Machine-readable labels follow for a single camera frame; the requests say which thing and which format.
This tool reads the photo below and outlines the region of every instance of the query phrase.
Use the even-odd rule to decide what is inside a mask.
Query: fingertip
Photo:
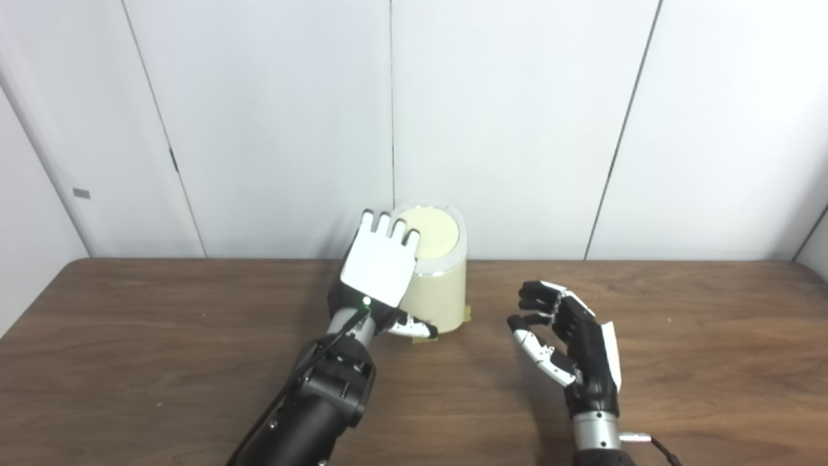
[[[405,246],[406,249],[410,250],[412,253],[416,252],[416,246],[420,243],[420,232],[417,230],[411,230],[408,232],[408,236],[406,236]]]
[[[391,231],[391,238],[398,243],[402,243],[402,237],[406,234],[406,221],[398,219],[394,222],[394,227]]]
[[[376,232],[381,235],[388,235],[388,226],[391,225],[391,216],[388,215],[388,212],[383,212],[379,214],[379,221],[377,221],[377,230]]]
[[[365,209],[363,211],[362,217],[359,219],[359,229],[364,230],[368,229],[371,230],[371,226],[373,225],[373,211],[371,209]]]

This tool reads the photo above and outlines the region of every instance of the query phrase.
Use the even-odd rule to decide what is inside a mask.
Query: container lid
[[[466,256],[465,226],[460,213],[444,202],[413,202],[392,212],[392,220],[403,219],[406,230],[420,232],[417,245],[417,275],[440,276]]]

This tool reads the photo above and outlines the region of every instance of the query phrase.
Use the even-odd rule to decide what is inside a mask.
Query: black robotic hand
[[[556,284],[526,282],[519,295],[521,309],[538,312],[515,314],[508,324],[538,367],[564,387],[578,449],[574,464],[634,466],[621,450],[617,428],[621,370],[613,324],[598,324],[583,301]],[[566,354],[538,337],[532,325],[550,326]]]
[[[556,284],[526,282],[518,294],[518,307],[540,312],[513,315],[509,327],[538,366],[565,387],[570,417],[587,411],[606,411],[617,417],[621,367],[614,325],[599,325],[583,301]],[[536,324],[551,326],[567,345],[566,355],[531,331],[529,326]]]

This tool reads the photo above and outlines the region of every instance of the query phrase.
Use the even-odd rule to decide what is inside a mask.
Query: white wall
[[[807,265],[828,281],[828,216],[824,216],[811,238],[802,248],[797,262]]]
[[[127,6],[208,256],[341,257],[392,206],[388,1]]]
[[[120,2],[0,2],[0,76],[92,254],[203,256]]]
[[[86,249],[0,89],[0,336]]]
[[[663,3],[588,248],[656,6],[127,0],[159,117],[119,2],[0,2],[0,82],[93,255],[336,257],[438,198],[473,258],[791,259],[828,198],[807,0]]]
[[[665,1],[589,258],[790,260],[828,199],[827,22]]]
[[[656,0],[394,0],[397,203],[469,257],[583,259]]]

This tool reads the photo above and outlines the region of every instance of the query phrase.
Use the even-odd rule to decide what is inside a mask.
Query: robot finger
[[[423,322],[407,312],[400,311],[399,317],[388,329],[388,333],[401,337],[437,338],[437,327]]]
[[[391,230],[391,239],[395,243],[402,244],[402,237],[406,234],[406,221],[400,219],[394,222],[394,227]]]
[[[373,212],[370,209],[365,209],[362,217],[359,219],[359,231],[362,233],[370,233],[372,227]]]
[[[388,226],[391,225],[391,216],[388,215],[388,212],[383,212],[379,214],[379,220],[377,221],[377,230],[376,232],[383,236],[388,236]]]
[[[543,338],[529,328],[529,323],[523,316],[510,316],[507,323],[523,351],[542,371],[562,386],[575,382],[578,373],[575,362],[555,347],[547,345]]]
[[[420,242],[420,232],[417,230],[411,230],[408,232],[408,236],[406,236],[405,246],[408,252],[412,255],[416,255],[416,246],[417,243]]]

